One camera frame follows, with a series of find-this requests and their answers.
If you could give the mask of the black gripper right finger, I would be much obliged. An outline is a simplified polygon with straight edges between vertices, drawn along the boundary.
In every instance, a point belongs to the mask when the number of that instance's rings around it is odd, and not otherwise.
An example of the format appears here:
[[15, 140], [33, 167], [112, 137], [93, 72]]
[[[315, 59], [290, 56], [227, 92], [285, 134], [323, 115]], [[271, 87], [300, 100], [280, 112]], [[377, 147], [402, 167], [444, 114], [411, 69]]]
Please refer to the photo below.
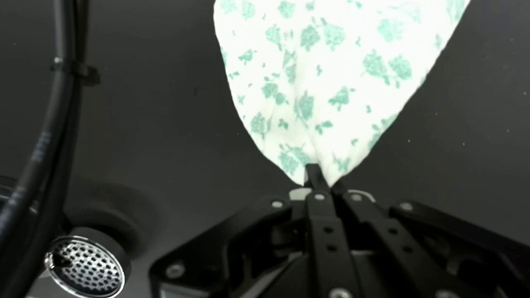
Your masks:
[[344, 193], [348, 190], [348, 180], [346, 178], [339, 178], [336, 183], [331, 185], [331, 192], [333, 193]]

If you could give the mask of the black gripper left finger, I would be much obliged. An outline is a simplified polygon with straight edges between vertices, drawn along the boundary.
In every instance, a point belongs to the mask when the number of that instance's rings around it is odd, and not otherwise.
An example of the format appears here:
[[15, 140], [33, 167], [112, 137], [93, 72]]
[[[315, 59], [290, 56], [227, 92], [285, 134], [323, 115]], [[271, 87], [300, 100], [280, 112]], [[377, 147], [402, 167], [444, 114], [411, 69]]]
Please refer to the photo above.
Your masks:
[[318, 163], [306, 163], [305, 170], [306, 170], [306, 180], [305, 180], [306, 187], [310, 187], [310, 188], [324, 188], [326, 187], [326, 180], [324, 180], [321, 167]]

